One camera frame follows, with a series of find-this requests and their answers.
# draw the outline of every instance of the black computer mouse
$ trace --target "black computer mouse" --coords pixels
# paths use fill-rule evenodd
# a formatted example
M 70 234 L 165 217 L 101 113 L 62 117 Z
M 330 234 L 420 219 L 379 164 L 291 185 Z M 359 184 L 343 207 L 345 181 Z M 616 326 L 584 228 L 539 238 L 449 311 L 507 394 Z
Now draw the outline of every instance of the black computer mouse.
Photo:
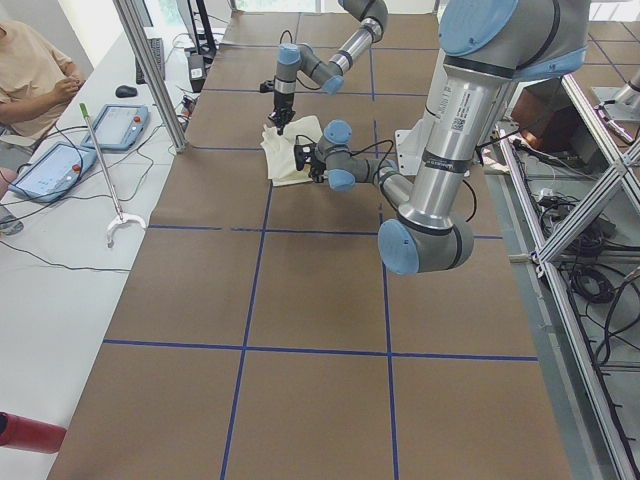
M 138 89 L 136 87 L 130 87 L 129 85 L 120 85 L 116 88 L 116 97 L 128 98 L 138 95 Z

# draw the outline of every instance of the beige cloth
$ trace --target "beige cloth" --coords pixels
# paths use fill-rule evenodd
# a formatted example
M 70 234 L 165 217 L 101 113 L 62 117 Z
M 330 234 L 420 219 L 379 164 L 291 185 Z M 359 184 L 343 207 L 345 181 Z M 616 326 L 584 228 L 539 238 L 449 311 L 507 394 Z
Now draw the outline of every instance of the beige cloth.
M 309 143 L 309 139 L 305 137 L 314 142 L 320 140 L 322 129 L 318 117 L 312 115 L 291 122 L 285 127 L 283 135 L 277 134 L 276 127 L 264 126 L 264 141 L 260 146 L 267 156 L 267 178 L 273 182 L 274 187 L 311 181 L 308 165 L 301 172 L 296 170 L 293 146 L 297 137 L 301 145 Z
M 0 40 L 0 103 L 20 102 L 53 90 L 72 62 L 42 35 L 21 22 L 0 22 L 7 35 Z M 67 104 L 56 105 L 34 120 L 11 125 L 17 133 L 40 138 L 60 117 Z

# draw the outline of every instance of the red object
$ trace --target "red object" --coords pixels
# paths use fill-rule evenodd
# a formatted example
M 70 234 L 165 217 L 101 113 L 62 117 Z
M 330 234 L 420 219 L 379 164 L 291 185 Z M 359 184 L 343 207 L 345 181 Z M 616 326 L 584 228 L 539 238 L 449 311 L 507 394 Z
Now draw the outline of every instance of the red object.
M 67 429 L 50 423 L 0 412 L 0 446 L 30 452 L 60 450 Z

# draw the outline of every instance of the industrial robot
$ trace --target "industrial robot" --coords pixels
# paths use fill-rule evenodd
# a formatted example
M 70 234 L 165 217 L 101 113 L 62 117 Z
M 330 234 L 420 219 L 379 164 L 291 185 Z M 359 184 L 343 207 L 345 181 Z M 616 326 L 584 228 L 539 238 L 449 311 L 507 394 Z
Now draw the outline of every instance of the industrial robot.
M 372 44 L 383 39 L 388 11 L 382 0 L 339 0 L 359 22 L 358 30 L 331 57 L 319 59 L 309 45 L 282 44 L 273 81 L 279 134 L 291 122 L 298 72 L 329 94 Z M 486 135 L 503 114 L 505 92 L 523 81 L 571 73 L 584 62 L 588 0 L 451 0 L 440 22 L 441 52 L 424 117 L 398 150 L 418 151 L 414 182 L 392 161 L 352 156 L 351 128 L 334 120 L 313 149 L 312 175 L 332 189 L 356 182 L 376 185 L 397 213 L 378 232 L 380 256 L 399 275 L 440 271 L 463 264 L 473 250 L 469 224 L 452 212 L 457 192 Z

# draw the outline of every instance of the blue tablet device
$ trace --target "blue tablet device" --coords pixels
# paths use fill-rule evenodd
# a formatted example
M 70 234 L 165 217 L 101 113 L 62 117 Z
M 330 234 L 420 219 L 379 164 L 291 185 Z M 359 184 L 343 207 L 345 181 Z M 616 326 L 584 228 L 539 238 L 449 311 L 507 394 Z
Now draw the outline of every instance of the blue tablet device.
M 95 161 L 95 150 L 58 142 L 23 170 L 9 190 L 36 202 L 52 202 L 71 190 Z
M 149 109 L 144 105 L 115 105 L 102 107 L 93 121 L 93 130 L 103 150 L 129 150 L 149 122 Z M 93 148 L 87 134 L 81 145 Z

